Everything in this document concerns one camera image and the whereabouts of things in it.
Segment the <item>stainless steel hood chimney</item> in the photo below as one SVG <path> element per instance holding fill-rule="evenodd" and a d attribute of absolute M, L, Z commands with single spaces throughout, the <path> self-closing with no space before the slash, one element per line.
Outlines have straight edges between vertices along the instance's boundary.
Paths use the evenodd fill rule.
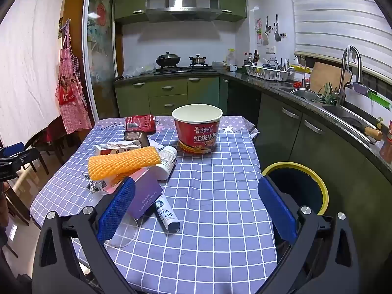
<path fill-rule="evenodd" d="M 212 21 L 221 13 L 218 9 L 197 7 L 197 0 L 169 0 L 167 8 L 146 10 L 150 22 Z"/>

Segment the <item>cabinet handle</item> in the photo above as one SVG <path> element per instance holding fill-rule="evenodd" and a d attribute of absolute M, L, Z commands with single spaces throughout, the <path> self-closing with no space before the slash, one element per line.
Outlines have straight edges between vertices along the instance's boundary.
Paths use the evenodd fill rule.
<path fill-rule="evenodd" d="M 299 119 L 298 115 L 289 112 L 287 109 L 284 109 L 283 107 L 282 107 L 282 112 L 291 118 L 295 118 L 296 120 Z"/>
<path fill-rule="evenodd" d="M 310 122 L 308 122 L 307 120 L 304 120 L 303 123 L 305 124 L 305 126 L 306 126 L 307 128 L 309 128 L 310 130 L 313 130 L 314 132 L 316 132 L 316 133 L 318 133 L 318 134 L 320 134 L 320 135 L 322 135 L 322 134 L 324 133 L 321 129 L 317 128 L 316 126 L 313 126 L 313 125 L 312 125 Z"/>

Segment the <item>cooking pot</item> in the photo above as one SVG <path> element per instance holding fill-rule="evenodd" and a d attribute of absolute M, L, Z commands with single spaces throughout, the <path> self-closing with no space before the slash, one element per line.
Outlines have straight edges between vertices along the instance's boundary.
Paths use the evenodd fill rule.
<path fill-rule="evenodd" d="M 179 61 L 180 57 L 176 54 L 169 54 L 169 52 L 166 52 L 164 55 L 158 56 L 158 58 L 155 60 L 156 63 L 161 66 L 176 66 Z"/>
<path fill-rule="evenodd" d="M 198 64 L 204 64 L 206 58 L 201 58 L 200 54 L 196 54 L 196 57 L 189 57 L 189 59 L 192 61 L 192 65 L 198 65 Z"/>

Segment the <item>instant noodle cup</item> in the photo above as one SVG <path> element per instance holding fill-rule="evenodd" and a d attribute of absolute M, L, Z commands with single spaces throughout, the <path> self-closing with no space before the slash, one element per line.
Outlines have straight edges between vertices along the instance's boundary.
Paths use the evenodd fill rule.
<path fill-rule="evenodd" d="M 206 154 L 214 150 L 219 121 L 223 115 L 221 109 L 206 104 L 192 104 L 175 109 L 172 115 L 183 150 L 194 154 Z"/>

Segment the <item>kitchen faucet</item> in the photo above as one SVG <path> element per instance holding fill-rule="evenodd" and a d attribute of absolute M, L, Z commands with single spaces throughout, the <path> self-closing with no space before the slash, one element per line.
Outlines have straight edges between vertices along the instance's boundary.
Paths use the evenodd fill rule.
<path fill-rule="evenodd" d="M 305 58 L 304 58 L 303 56 L 297 55 L 296 57 L 294 57 L 294 61 L 295 61 L 297 58 L 302 58 L 303 61 L 304 61 L 304 63 L 305 63 L 305 69 L 304 69 L 304 71 L 303 71 L 303 79 L 302 79 L 302 88 L 305 88 L 306 60 L 305 60 Z"/>
<path fill-rule="evenodd" d="M 344 100 L 346 99 L 346 94 L 344 93 L 344 88 L 346 85 L 350 84 L 350 82 L 344 84 L 344 73 L 345 70 L 350 72 L 350 54 L 349 52 L 354 52 L 356 55 L 356 58 L 358 59 L 358 73 L 357 77 L 355 79 L 356 83 L 362 84 L 363 76 L 362 76 L 362 58 L 361 55 L 359 54 L 358 50 L 352 46 L 349 45 L 346 50 L 344 50 L 343 53 L 343 58 L 342 58 L 342 71 L 340 73 L 340 83 L 339 83 L 339 91 L 338 93 L 335 93 L 335 95 L 338 96 L 338 106 L 342 106 L 344 104 Z"/>

